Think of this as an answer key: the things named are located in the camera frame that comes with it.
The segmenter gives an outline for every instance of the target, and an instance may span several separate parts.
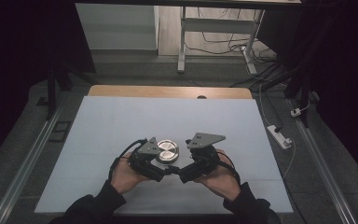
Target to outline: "white power strip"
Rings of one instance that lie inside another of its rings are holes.
[[[281,134],[281,132],[275,133],[276,128],[277,127],[275,127],[275,125],[271,125],[271,126],[267,127],[267,130],[274,137],[275,141],[279,144],[279,146],[282,149],[287,149],[287,148],[291,147],[292,140],[290,140],[290,138],[284,138],[283,135]]]

